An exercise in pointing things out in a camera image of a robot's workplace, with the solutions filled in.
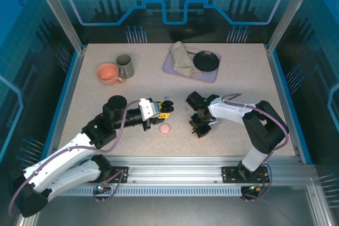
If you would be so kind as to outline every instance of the folded towel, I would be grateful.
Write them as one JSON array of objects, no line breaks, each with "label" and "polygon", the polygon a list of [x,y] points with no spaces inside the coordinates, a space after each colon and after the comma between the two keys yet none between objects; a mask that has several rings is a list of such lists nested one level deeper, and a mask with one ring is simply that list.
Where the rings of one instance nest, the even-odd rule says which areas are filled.
[{"label": "folded towel", "polygon": [[187,54],[181,42],[173,44],[170,52],[173,58],[173,69],[175,71],[187,77],[193,77],[201,73],[201,71],[194,66],[193,60]]}]

